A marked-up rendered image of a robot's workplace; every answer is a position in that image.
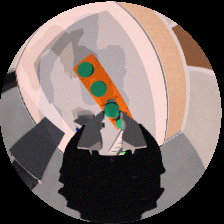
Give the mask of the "orange test tube rack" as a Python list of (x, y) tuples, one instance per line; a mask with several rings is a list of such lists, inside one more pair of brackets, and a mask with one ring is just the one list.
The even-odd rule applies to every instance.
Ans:
[[(94, 73), (90, 77), (80, 77), (77, 73), (77, 68), (79, 64), (82, 62), (89, 62), (93, 65), (94, 67)], [(116, 86), (114, 83), (112, 83), (112, 80), (110, 80), (110, 77), (108, 77), (108, 74), (106, 71), (104, 71), (102, 65), (99, 63), (99, 61), (92, 55), (90, 54), (87, 56), (85, 59), (83, 59), (79, 64), (77, 64), (73, 70), (79, 77), (79, 79), (82, 81), (84, 86), (87, 88), (89, 93), (92, 95), (90, 91), (90, 86), (93, 82), (95, 81), (103, 81), (106, 86), (107, 86), (107, 91), (102, 97), (95, 97), (92, 95), (92, 97), (95, 99), (97, 104), (100, 106), (100, 108), (104, 111), (104, 106), (106, 104), (106, 101), (108, 99), (115, 99), (115, 101), (119, 104), (120, 110), (125, 112), (127, 115), (129, 115), (132, 118), (132, 115), (124, 102), (122, 96), (120, 95), (119, 91), (117, 90)]]

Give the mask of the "green round cap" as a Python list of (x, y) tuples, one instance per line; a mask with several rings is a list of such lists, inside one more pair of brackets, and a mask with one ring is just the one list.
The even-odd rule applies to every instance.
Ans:
[(116, 123), (116, 127), (119, 128), (119, 129), (123, 129), (121, 127), (121, 120), (120, 120), (120, 117), (117, 117), (116, 120), (115, 120), (115, 123)]
[(77, 68), (77, 73), (80, 77), (89, 77), (93, 74), (93, 72), (94, 67), (89, 62), (82, 62)]
[(120, 107), (118, 103), (109, 101), (104, 106), (104, 113), (109, 118), (115, 118), (119, 115)]
[(107, 91), (107, 86), (103, 81), (95, 81), (92, 83), (90, 91), (93, 96), (102, 97)]

